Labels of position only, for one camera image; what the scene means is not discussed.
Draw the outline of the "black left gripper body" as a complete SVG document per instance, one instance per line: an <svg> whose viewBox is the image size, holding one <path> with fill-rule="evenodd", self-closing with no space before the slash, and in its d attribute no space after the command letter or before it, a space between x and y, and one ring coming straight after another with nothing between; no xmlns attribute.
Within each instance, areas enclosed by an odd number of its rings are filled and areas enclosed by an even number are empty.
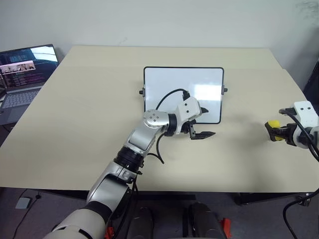
<svg viewBox="0 0 319 239"><path fill-rule="evenodd" d="M193 119L191 121L187 121L182 125L182 132L185 134L189 134L189 136L199 136L200 133L196 133L194 129L194 125L197 124L196 120Z"/></svg>

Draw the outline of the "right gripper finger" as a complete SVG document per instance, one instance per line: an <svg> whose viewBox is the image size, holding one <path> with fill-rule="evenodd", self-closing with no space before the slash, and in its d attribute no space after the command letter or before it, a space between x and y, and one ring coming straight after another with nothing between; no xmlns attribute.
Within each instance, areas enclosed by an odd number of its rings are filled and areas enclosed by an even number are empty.
<svg viewBox="0 0 319 239"><path fill-rule="evenodd" d="M281 127L280 124L266 123L265 128L269 134L270 139L288 139L289 129Z"/></svg>

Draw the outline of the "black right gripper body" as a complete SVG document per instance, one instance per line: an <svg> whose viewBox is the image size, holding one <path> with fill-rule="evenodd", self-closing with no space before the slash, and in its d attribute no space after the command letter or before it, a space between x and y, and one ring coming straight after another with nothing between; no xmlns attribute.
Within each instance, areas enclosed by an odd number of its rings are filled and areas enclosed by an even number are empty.
<svg viewBox="0 0 319 239"><path fill-rule="evenodd" d="M289 123L287 124L287 139L286 143L292 146L296 146L296 143L294 141L294 133L297 128L296 123Z"/></svg>

